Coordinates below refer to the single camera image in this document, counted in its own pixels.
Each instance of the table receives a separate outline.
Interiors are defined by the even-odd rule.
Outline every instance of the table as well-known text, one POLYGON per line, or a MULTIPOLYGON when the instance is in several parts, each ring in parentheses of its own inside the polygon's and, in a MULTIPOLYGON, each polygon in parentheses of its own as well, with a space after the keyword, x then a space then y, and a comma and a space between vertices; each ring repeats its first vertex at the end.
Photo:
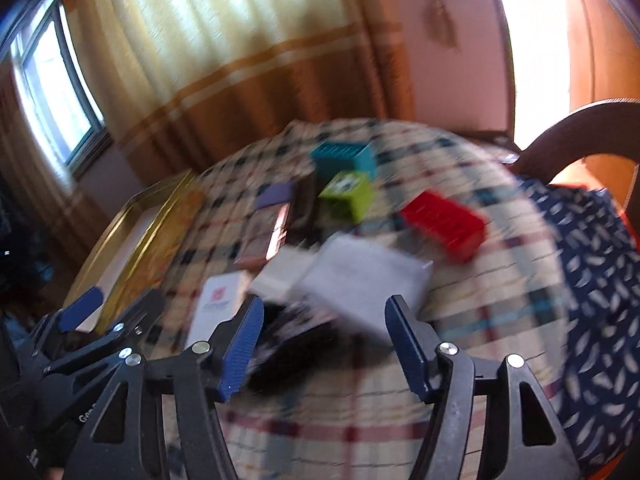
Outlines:
MULTIPOLYGON (((399 209, 427 188, 486 218, 487 240, 468 264, 450 263, 429 243, 414 248, 434 260, 430 296, 418 318, 472 355, 501 360, 521 354, 553 397, 572 299, 549 228, 516 179, 487 152, 444 130, 403 121, 294 121, 279 136, 206 171, 208 197, 165 276, 169 305, 146 354, 181 350, 204 281, 232 269, 255 197, 269 184, 310 171, 307 155, 325 139, 373 143, 376 195, 359 235, 402 230, 399 209)), ((219 405, 241 478, 408 478, 430 407, 409 391, 394 353, 358 337, 340 350, 336 360, 280 396, 243 390, 219 405)), ((475 478, 484 406, 476 398, 462 478, 475 478)), ((164 408, 170 463, 179 477, 184 469, 175 412, 164 408)))

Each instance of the wooden chair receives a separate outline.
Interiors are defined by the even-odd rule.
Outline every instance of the wooden chair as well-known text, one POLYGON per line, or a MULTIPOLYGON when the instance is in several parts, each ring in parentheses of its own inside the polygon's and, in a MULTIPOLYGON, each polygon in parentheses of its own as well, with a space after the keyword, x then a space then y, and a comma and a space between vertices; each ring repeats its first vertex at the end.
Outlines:
MULTIPOLYGON (((534 140, 511 165, 511 171, 548 184, 576 160, 601 153, 640 164, 640 101, 612 99, 577 109, 534 140)), ((633 184, 624 208, 640 233, 640 186, 635 186, 636 180, 633 184)))

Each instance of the red basket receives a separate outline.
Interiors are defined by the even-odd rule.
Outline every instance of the red basket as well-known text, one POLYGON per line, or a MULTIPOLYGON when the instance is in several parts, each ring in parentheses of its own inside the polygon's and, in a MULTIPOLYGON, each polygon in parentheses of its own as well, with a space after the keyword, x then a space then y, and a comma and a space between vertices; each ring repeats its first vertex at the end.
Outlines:
POLYGON ((449 256, 459 262, 469 261, 486 238, 481 217, 431 191, 420 193, 400 214, 409 225, 436 238, 449 256))

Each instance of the teal box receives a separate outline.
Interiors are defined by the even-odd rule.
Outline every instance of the teal box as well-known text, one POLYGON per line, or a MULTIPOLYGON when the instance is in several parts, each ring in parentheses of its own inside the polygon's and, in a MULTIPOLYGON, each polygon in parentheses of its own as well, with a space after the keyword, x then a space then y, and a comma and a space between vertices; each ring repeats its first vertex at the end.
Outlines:
POLYGON ((327 140, 309 156, 316 164, 316 175, 322 185, 341 171, 363 171, 371 181, 376 177, 376 155, 370 143, 327 140))
POLYGON ((373 202, 373 187, 364 171, 341 171, 322 190, 320 200, 332 218, 359 224, 373 202))

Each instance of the plaid tablecloth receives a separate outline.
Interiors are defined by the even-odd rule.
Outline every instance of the plaid tablecloth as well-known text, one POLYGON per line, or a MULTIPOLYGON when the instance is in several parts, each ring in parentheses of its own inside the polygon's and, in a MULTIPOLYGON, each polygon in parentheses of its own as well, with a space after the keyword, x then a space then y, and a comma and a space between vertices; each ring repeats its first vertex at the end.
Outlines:
MULTIPOLYGON (((435 262, 419 317, 473 355, 523 355, 552 397, 572 297, 551 232, 516 180, 487 152, 443 130, 402 121, 293 122, 274 139, 256 142, 205 172, 208 200, 165 277, 169 307, 147 355, 181 350, 204 281, 232 269, 255 197, 269 184, 310 171, 307 155, 325 139, 373 143, 376 197, 360 235, 402 230, 399 209, 425 189, 486 218, 488 238, 468 264, 448 262, 426 242, 412 248, 435 262)), ((337 355, 280 396, 243 390, 219 405, 241 478, 409 476, 430 408, 409 391, 394 353, 352 338, 337 355)), ((170 464, 178 478, 184 468, 175 412, 165 409, 170 464)), ((475 478, 483 421, 484 400, 477 398, 462 478, 475 478)))

